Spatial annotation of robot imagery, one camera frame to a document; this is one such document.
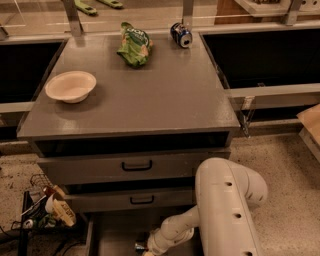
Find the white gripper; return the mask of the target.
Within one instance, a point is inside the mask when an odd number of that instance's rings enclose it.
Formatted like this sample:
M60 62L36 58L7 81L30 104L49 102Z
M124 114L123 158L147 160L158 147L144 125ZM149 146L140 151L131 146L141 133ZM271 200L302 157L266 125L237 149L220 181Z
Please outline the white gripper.
M191 228L182 232L176 238L169 239L162 235L161 230L157 228L150 233L147 240L147 251L145 251L142 256L161 256L170 248L189 241L193 235L194 229Z

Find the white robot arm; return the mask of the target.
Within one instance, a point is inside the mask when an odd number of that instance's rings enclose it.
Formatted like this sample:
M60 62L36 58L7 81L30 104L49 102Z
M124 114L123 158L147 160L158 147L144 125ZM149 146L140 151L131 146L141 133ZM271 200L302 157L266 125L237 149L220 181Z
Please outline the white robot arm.
M250 210L267 199L256 171L223 158L203 161L195 176L196 205L150 232L143 256L163 256L200 231L204 256L263 256Z

